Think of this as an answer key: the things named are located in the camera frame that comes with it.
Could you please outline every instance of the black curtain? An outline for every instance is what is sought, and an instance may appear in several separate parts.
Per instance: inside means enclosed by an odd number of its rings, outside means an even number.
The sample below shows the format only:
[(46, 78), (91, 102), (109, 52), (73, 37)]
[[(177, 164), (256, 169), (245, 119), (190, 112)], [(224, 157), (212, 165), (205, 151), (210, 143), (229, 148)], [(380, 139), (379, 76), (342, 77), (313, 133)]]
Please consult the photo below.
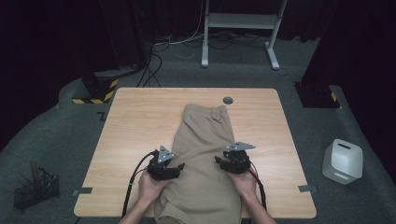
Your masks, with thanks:
[(347, 107), (396, 183), (395, 10), (393, 0), (339, 1), (301, 84), (312, 97), (329, 85), (341, 86)]
[(59, 91), (78, 78), (58, 32), (59, 1), (9, 0), (0, 7), (0, 151), (37, 115), (58, 103)]
[[(154, 0), (158, 35), (188, 36), (198, 27), (201, 0)], [(303, 41), (321, 37), (338, 0), (289, 0), (279, 28), (278, 38)], [(211, 0), (210, 12), (276, 14), (281, 0)], [(204, 30), (205, 0), (199, 31)], [(271, 31), (233, 29), (236, 33), (250, 32), (270, 35)]]

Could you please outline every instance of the wrist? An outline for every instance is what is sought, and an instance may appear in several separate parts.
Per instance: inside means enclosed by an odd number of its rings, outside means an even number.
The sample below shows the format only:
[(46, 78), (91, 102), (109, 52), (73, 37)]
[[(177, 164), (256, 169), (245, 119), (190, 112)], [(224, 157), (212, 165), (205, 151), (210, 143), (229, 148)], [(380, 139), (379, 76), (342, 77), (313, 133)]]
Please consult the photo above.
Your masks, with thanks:
[(136, 204), (138, 204), (141, 208), (147, 209), (155, 199), (152, 199), (151, 197), (148, 196), (141, 196), (137, 199)]
[(259, 198), (255, 193), (243, 193), (241, 194), (241, 198), (245, 203), (260, 203)]

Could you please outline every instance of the black cable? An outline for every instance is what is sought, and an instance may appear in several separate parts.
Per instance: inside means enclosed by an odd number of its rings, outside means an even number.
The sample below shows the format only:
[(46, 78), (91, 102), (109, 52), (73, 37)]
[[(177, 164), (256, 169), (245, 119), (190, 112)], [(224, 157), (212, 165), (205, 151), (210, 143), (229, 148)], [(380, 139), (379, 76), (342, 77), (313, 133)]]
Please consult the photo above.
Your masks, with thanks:
[(161, 84), (160, 84), (160, 82), (158, 81), (158, 79), (155, 77), (155, 74), (151, 71), (150, 68), (149, 68), (148, 70), (149, 70), (150, 73), (152, 74), (152, 76), (150, 76), (149, 78), (152, 78), (152, 77), (153, 77), (153, 78), (155, 79), (155, 81), (157, 82), (158, 86), (161, 87)]
[(253, 166), (254, 172), (257, 174), (257, 178), (259, 178), (259, 173), (257, 172), (256, 166), (253, 164), (253, 162), (250, 162), (250, 164)]
[(78, 217), (77, 220), (75, 221), (75, 224), (78, 224), (80, 220), (81, 220), (81, 217)]
[(152, 74), (153, 74), (153, 72), (152, 72), (151, 68), (148, 68), (148, 80), (146, 80), (146, 82), (147, 82), (147, 84), (148, 84), (149, 87), (151, 87), (151, 85), (149, 84), (149, 77), (150, 77)]
[(259, 185), (260, 195), (262, 196), (262, 206), (265, 208), (265, 210), (267, 210), (267, 203), (265, 202), (264, 186), (262, 185), (260, 179), (251, 170), (248, 171), (254, 176), (254, 178), (256, 178), (257, 184)]
[(192, 49), (198, 49), (198, 48), (200, 48), (200, 47), (204, 44), (204, 43), (202, 42), (202, 40), (199, 41), (199, 42), (200, 42), (200, 45), (197, 45), (197, 46), (191, 46), (191, 45), (188, 45), (187, 43), (183, 43), (183, 45), (186, 46), (186, 47), (192, 48)]
[(155, 53), (152, 53), (151, 55), (156, 56), (159, 60), (160, 60), (160, 65), (158, 66), (158, 68), (151, 74), (151, 76), (148, 76), (148, 79), (145, 81), (145, 83), (143, 84), (143, 87), (146, 86), (146, 84), (149, 82), (149, 80), (154, 77), (157, 81), (157, 83), (160, 85), (160, 83), (158, 82), (158, 79), (155, 77), (155, 74), (157, 74), (158, 70), (160, 70), (160, 68), (163, 66), (163, 59)]
[(254, 37), (252, 40), (235, 40), (235, 43), (238, 44), (251, 44), (251, 43), (257, 43), (260, 41), (256, 41), (259, 38), (259, 36), (257, 35), (256, 37)]
[(223, 48), (214, 47), (213, 45), (208, 44), (208, 46), (212, 49), (227, 49), (233, 44), (233, 41), (234, 41), (234, 39), (231, 35), (219, 36), (219, 37), (215, 37), (215, 39), (218, 41), (222, 41), (222, 42), (229, 42), (229, 44)]
[(136, 74), (136, 73), (142, 71), (143, 68), (144, 68), (144, 66), (143, 66), (143, 64), (142, 64), (142, 65), (138, 65), (136, 68), (134, 68), (134, 70), (129, 71), (129, 72), (126, 72), (126, 73), (121, 74), (121, 75), (118, 75), (118, 76), (114, 76), (114, 77), (97, 77), (97, 78), (98, 78), (98, 80), (103, 80), (103, 81), (106, 81), (106, 80), (114, 80), (114, 79), (120, 79), (120, 78), (122, 78), (122, 77), (129, 77), (129, 76), (131, 76), (131, 75), (134, 75), (134, 74)]
[(128, 202), (129, 202), (129, 197), (131, 196), (131, 189), (132, 189), (132, 184), (134, 183), (134, 178), (136, 177), (136, 175), (138, 174), (137, 170), (139, 169), (140, 165), (142, 164), (142, 162), (149, 156), (153, 156), (154, 152), (150, 152), (149, 154), (147, 154), (145, 157), (143, 157), (143, 159), (137, 164), (136, 168), (134, 169), (134, 173), (131, 176), (131, 180), (129, 181), (129, 185), (128, 185), (128, 189), (126, 191), (126, 195), (125, 195), (125, 201), (124, 201), (124, 206), (122, 208), (122, 217), (125, 217), (126, 214), (126, 209), (128, 207)]
[(139, 86), (140, 86), (140, 83), (142, 82), (143, 77), (145, 76), (146, 72), (147, 72), (148, 69), (149, 69), (149, 63), (151, 62), (152, 47), (153, 47), (153, 45), (151, 45), (151, 48), (149, 49), (148, 64), (146, 65), (145, 71), (143, 72), (142, 77), (140, 78), (140, 80), (139, 80), (139, 82), (137, 83), (136, 87), (139, 87)]
[(147, 170), (148, 168), (143, 168), (143, 169), (141, 169), (141, 170), (139, 170), (137, 173), (136, 173), (136, 175), (134, 175), (134, 176), (137, 176), (140, 172), (142, 172), (142, 171), (144, 171), (144, 170)]

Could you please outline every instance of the khaki shorts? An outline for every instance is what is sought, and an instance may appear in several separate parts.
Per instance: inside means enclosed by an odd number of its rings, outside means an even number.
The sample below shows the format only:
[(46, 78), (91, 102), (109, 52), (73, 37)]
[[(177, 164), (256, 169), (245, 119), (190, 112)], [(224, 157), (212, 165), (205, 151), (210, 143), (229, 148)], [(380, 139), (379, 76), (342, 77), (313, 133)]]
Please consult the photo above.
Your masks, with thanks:
[(169, 167), (185, 162), (180, 177), (165, 187), (155, 204), (159, 224), (241, 223), (241, 201), (215, 156), (234, 144), (225, 105), (186, 105), (177, 130)]

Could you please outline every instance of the stand leg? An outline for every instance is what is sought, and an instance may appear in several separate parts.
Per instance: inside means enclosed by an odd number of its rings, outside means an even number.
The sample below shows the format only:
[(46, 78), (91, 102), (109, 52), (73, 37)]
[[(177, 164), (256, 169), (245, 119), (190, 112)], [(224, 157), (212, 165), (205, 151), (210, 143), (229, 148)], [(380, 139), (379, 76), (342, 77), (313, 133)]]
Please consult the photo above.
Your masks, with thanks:
[(282, 1), (282, 4), (280, 5), (280, 9), (277, 13), (277, 20), (276, 20), (276, 23), (274, 26), (274, 30), (271, 34), (271, 40), (270, 40), (270, 42), (265, 42), (265, 49), (267, 50), (268, 56), (271, 61), (271, 65), (274, 70), (279, 70), (279, 68), (280, 68), (279, 63), (277, 62), (277, 58), (274, 53), (274, 44), (275, 44), (276, 35), (279, 30), (280, 23), (282, 22), (283, 12), (285, 11), (287, 2), (288, 2), (288, 0)]
[(209, 47), (207, 37), (209, 35), (209, 0), (206, 1), (205, 7), (205, 30), (204, 30), (204, 44), (202, 45), (202, 67), (209, 66)]

